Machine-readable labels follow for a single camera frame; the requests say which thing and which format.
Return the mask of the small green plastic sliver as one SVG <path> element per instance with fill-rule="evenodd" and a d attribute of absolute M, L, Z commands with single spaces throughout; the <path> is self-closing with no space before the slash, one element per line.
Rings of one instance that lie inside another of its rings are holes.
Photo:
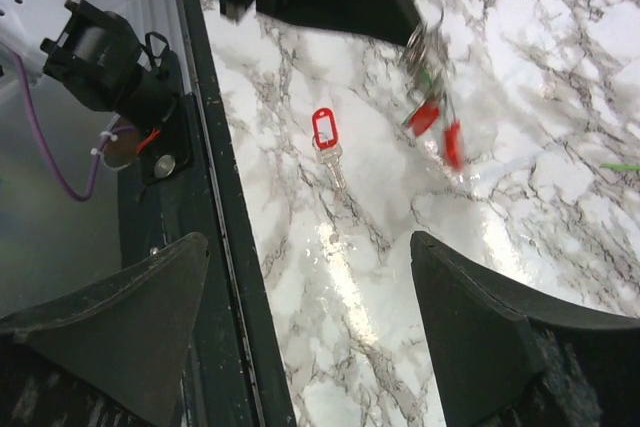
<path fill-rule="evenodd" d="M 618 171 L 640 171 L 639 165 L 627 165 L 627 164 L 615 164 L 615 163 L 603 163 L 600 165 L 603 169 L 618 170 Z"/>

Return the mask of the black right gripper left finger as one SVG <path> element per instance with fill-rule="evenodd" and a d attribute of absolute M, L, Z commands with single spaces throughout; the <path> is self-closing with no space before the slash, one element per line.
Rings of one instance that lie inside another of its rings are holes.
<path fill-rule="evenodd" d="M 190 233 L 1 320 L 4 426 L 168 426 L 208 268 Z"/>

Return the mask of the key with green tag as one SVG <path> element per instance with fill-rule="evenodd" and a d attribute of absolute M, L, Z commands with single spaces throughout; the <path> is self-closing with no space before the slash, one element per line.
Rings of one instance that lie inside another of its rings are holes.
<path fill-rule="evenodd" d="M 416 74 L 416 88 L 425 100 L 435 101 L 444 110 L 448 109 L 447 77 L 444 70 L 420 68 Z"/>

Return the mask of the lone key with red tag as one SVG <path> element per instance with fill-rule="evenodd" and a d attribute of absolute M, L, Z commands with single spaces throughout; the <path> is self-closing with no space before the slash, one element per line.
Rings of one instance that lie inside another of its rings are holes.
<path fill-rule="evenodd" d="M 311 122 L 312 143 L 316 151 L 316 158 L 330 172 L 333 187 L 337 191 L 342 191 L 346 187 L 346 181 L 340 167 L 340 157 L 343 150 L 339 144 L 333 111 L 327 107 L 320 108 L 312 114 Z"/>

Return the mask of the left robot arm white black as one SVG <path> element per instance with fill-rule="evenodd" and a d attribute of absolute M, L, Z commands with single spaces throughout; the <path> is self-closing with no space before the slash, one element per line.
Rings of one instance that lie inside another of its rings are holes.
<path fill-rule="evenodd" d="M 141 130 L 162 124 L 179 92 L 166 67 L 143 67 L 149 47 L 116 8 L 127 0 L 1 0 L 1 51 L 23 78 L 49 76 L 85 107 Z M 290 25 L 404 46 L 421 17 L 414 0 L 218 0 L 239 20 L 249 8 Z"/>

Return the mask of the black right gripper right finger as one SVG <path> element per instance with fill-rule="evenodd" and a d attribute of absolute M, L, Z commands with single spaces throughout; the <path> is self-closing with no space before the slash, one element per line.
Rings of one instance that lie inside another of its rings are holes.
<path fill-rule="evenodd" d="M 534 290 L 426 232 L 410 247 L 447 425 L 638 425 L 637 319 Z"/>

